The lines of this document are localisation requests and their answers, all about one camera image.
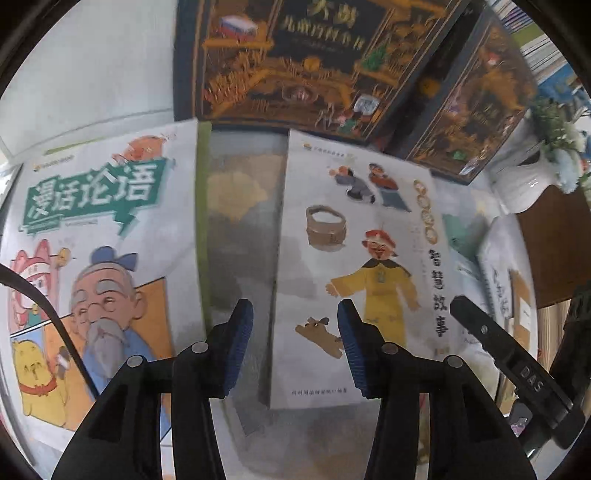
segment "black cable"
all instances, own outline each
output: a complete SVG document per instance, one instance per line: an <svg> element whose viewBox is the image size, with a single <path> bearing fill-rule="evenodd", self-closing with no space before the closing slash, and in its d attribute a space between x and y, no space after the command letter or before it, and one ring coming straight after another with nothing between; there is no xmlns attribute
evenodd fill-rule
<svg viewBox="0 0 591 480"><path fill-rule="evenodd" d="M37 290L37 288L31 285L27 280L25 280L20 275L13 272L13 270L2 264L0 264L0 283L6 285L7 287L13 288L14 290L18 290L23 295L29 297L39 306L41 310L43 310L46 313L46 315L49 317L52 324L56 328L57 333L60 334L60 337L63 340L64 345L66 346L72 360L74 360L74 363L78 367L78 370L80 370L82 378L86 382L86 385L90 390L90 393L95 398L95 400L99 398L99 391L97 390L95 383L92 381L92 378L88 373L88 370L82 362L82 358L80 358L78 350L76 350L76 347L74 346L74 343L70 338L70 335L68 335L68 332L64 327L64 324L61 322L60 316L57 314L56 310L53 308L49 300L47 300L47 297L39 290Z"/></svg>

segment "book title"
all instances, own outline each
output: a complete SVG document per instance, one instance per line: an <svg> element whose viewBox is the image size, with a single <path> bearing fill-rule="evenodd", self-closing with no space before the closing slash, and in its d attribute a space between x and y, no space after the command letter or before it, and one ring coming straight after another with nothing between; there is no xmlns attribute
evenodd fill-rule
<svg viewBox="0 0 591 480"><path fill-rule="evenodd" d="M280 29L361 50L366 39L360 35L351 35L349 31L358 19L356 7L328 0L313 0L306 9L306 17L286 15Z"/></svg>

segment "orange cartoon character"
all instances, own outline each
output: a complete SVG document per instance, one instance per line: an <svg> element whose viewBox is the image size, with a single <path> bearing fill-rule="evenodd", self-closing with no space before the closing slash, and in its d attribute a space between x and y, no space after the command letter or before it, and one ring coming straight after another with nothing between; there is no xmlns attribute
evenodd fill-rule
<svg viewBox="0 0 591 480"><path fill-rule="evenodd" d="M333 278L326 291L333 297L349 297L365 290L363 321L378 327L387 342L405 346L404 316L398 292L402 293L408 308L417 310L417 290L411 274L391 257L396 243L383 230L365 233L362 245L371 259L359 270L344 277Z"/></svg>
<svg viewBox="0 0 591 480"><path fill-rule="evenodd" d="M163 156L162 149L166 141L164 137L145 135L129 142L123 155L115 153L112 158L122 165L129 161L155 160Z"/></svg>
<svg viewBox="0 0 591 480"><path fill-rule="evenodd" d="M32 257L24 250L17 253L11 262L11 269L39 289L56 307L59 293L59 269L68 263L70 251L62 248L57 255L50 255L49 242L43 239L37 245ZM16 290L11 290L8 316L12 332L29 328L48 320L31 299Z"/></svg>

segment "red hat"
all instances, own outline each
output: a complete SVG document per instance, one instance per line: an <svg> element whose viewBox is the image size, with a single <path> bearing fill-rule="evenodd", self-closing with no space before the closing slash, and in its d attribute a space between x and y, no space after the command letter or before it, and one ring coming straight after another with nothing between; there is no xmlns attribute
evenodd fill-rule
<svg viewBox="0 0 591 480"><path fill-rule="evenodd" d="M390 248L396 248L396 242L390 238L390 236L383 230L370 230L365 232L366 240L361 243L364 247L368 246L368 240L376 242L377 244L388 245Z"/></svg>

